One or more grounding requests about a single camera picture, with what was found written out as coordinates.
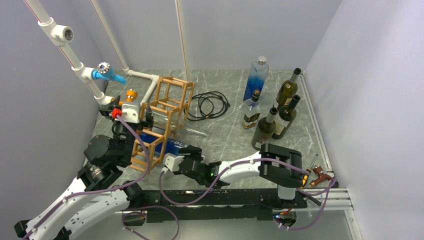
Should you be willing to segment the wooden wine rack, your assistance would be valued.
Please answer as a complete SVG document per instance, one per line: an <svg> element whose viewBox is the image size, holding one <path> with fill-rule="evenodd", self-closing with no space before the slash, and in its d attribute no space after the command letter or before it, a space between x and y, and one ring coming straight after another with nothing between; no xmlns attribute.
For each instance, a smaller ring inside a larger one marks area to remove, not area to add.
<svg viewBox="0 0 424 240"><path fill-rule="evenodd" d="M153 137L151 142L133 145L130 168L149 174L161 164L169 139L176 139L177 131L187 125L188 111L191 106L195 83L174 76L160 76L155 89L154 98L149 103L141 104L144 120L148 108L153 115L153 126L138 130L138 134Z"/></svg>

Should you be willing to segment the tall blue square bottle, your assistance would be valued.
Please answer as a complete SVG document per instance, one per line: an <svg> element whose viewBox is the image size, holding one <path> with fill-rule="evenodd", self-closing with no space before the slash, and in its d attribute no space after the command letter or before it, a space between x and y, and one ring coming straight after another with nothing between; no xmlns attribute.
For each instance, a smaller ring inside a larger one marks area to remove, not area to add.
<svg viewBox="0 0 424 240"><path fill-rule="evenodd" d="M243 101L250 99L255 90L262 91L269 72L269 65L265 56L259 56L250 65Z"/></svg>

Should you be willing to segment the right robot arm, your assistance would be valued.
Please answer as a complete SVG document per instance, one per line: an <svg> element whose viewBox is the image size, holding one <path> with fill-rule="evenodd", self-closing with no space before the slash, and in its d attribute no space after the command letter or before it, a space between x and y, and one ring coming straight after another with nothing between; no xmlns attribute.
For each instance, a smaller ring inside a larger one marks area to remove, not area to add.
<svg viewBox="0 0 424 240"><path fill-rule="evenodd" d="M202 150L189 145L180 149L182 159L169 169L176 175L184 175L199 185L220 189L243 179L261 177L277 185L276 203L289 207L297 189L304 186L304 177L310 171L302 168L302 154L294 149L270 143L262 144L254 154L233 161L205 163Z"/></svg>

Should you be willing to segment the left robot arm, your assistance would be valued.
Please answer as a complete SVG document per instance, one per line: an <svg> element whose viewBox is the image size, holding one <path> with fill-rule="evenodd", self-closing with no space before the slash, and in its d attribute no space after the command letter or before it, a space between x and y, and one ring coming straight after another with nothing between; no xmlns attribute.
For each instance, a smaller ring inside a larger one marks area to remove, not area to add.
<svg viewBox="0 0 424 240"><path fill-rule="evenodd" d="M140 105L111 102L99 112L112 120L113 136L94 136L84 151L87 163L78 171L69 187L42 213L14 225L23 240L74 240L85 230L113 213L139 209L144 196L137 181L111 185L122 175L120 168L131 165L133 145L141 142L140 130L152 127L153 112Z"/></svg>

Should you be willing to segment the dark wine bottle front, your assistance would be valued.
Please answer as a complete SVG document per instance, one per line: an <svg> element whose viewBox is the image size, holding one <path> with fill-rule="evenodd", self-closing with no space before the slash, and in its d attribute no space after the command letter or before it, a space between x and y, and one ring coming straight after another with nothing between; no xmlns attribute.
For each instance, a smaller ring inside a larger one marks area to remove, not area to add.
<svg viewBox="0 0 424 240"><path fill-rule="evenodd" d="M251 145L254 149L260 150L263 144L269 142L276 129L275 117L278 109L273 106L270 108L267 116L261 118L254 131Z"/></svg>

